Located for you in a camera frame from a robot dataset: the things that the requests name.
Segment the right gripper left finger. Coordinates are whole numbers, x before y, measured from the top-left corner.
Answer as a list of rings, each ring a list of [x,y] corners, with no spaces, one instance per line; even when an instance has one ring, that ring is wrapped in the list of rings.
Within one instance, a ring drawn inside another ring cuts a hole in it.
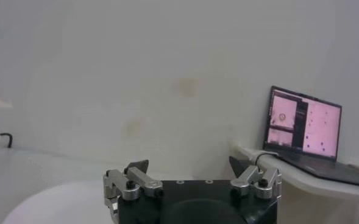
[[[147,174],[149,160],[130,163],[123,171],[107,170],[103,176],[104,198],[115,201],[121,197],[125,201],[134,201],[143,194],[147,197],[163,196],[163,182]]]

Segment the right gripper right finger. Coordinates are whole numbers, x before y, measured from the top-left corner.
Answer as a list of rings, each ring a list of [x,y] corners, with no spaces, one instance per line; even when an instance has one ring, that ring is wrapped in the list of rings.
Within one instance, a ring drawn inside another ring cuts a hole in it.
[[[230,166],[236,178],[230,181],[230,185],[240,197],[247,196],[250,189],[255,191],[255,196],[262,200],[273,197],[280,198],[282,193],[282,173],[279,169],[261,170],[250,161],[229,157]]]

